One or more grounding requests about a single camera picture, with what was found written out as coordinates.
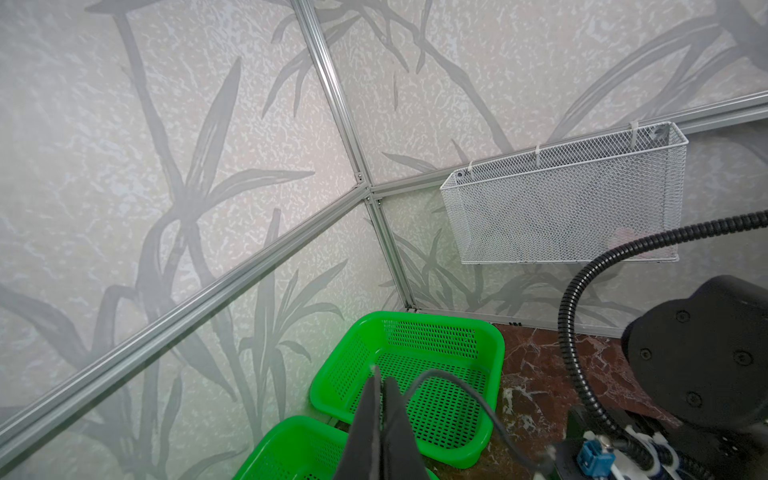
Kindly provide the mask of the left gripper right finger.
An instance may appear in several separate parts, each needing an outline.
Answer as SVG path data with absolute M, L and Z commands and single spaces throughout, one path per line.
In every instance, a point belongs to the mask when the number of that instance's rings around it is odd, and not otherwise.
M 429 479 L 411 428 L 404 396 L 397 380 L 387 377 L 383 386 L 382 478 Z

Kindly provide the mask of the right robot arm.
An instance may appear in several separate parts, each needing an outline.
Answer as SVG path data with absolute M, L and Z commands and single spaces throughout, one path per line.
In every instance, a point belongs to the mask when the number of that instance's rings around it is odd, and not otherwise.
M 583 372 L 575 314 L 587 287 L 615 264 L 653 250 L 767 225 L 757 211 L 663 231 L 615 247 L 570 281 L 558 310 L 566 372 L 586 412 L 648 479 L 683 471 L 714 473 L 701 461 L 621 426 L 603 407 Z M 702 284 L 691 296 L 664 302 L 626 328 L 622 349 L 643 390 L 668 413 L 704 430 L 739 431 L 767 418 L 767 291 L 731 275 Z

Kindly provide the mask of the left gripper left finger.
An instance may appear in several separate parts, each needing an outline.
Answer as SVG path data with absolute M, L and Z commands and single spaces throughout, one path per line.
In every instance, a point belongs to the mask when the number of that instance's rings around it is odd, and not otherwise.
M 366 380 L 335 479 L 379 479 L 381 475 L 381 383 L 378 366 Z

